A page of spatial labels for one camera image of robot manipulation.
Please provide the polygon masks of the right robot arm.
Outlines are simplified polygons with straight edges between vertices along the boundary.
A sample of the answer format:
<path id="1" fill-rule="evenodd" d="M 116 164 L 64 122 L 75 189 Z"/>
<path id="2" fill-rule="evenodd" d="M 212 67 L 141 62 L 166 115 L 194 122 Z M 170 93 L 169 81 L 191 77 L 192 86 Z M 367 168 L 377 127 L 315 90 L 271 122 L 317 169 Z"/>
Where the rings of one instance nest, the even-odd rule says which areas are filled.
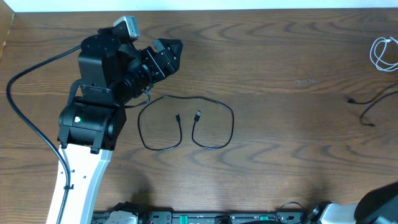
<path id="1" fill-rule="evenodd" d="M 357 204 L 330 201 L 317 205 L 304 223 L 397 224 L 397 182 L 368 192 Z"/>

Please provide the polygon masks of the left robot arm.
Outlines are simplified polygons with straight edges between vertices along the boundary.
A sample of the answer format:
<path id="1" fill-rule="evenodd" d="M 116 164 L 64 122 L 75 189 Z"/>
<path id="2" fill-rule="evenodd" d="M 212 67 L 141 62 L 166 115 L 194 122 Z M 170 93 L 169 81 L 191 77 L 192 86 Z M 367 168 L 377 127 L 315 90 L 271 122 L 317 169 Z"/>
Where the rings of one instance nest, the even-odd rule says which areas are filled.
<path id="1" fill-rule="evenodd" d="M 80 45 L 81 77 L 60 113 L 57 180 L 48 223 L 89 223 L 103 174 L 127 120 L 130 100 L 180 66 L 183 44 L 157 39 L 139 50 L 138 34 L 121 25 L 100 29 Z"/>

